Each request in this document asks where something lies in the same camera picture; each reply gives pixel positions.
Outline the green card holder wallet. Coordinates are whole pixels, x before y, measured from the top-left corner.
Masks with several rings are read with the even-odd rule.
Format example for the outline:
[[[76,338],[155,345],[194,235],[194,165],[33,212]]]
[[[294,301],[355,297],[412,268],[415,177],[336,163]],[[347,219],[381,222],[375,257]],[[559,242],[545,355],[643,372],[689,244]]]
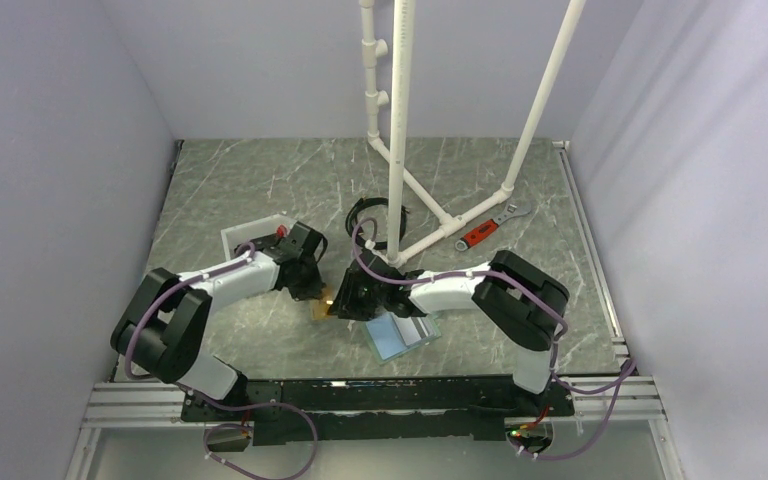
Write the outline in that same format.
[[[436,315],[398,317],[385,312],[364,322],[362,329],[379,364],[426,346],[441,336]]]

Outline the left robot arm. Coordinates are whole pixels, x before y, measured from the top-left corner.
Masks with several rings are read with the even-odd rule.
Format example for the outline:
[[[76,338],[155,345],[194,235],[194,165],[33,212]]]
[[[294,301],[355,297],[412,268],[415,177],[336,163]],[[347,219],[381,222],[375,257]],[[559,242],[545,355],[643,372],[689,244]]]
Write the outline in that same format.
[[[111,335],[132,381],[157,379],[192,395],[224,420],[249,402],[248,379],[201,350],[208,320],[244,299],[285,290],[295,301],[320,300],[324,234],[284,215],[222,230],[223,262],[191,272],[149,271]]]

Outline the white plastic card tray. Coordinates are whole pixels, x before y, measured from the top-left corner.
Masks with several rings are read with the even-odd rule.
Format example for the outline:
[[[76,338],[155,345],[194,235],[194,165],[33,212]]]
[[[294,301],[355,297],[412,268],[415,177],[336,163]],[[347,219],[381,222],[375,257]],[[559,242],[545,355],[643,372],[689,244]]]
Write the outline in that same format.
[[[243,224],[224,228],[220,231],[225,260],[230,261],[236,257],[234,250],[240,244],[250,240],[272,235],[283,226],[290,230],[297,221],[283,214],[273,214]]]

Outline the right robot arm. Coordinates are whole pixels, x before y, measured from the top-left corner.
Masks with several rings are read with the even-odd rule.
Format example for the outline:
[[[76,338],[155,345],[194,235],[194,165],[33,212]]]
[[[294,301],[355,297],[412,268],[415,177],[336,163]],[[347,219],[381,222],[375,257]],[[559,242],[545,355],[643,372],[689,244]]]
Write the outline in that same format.
[[[402,318],[480,311],[517,346],[511,401],[520,413],[534,415],[550,399],[553,353],[567,328],[568,301],[565,286],[509,250],[474,267],[406,273],[363,250],[345,271],[328,314],[370,321],[381,310]]]

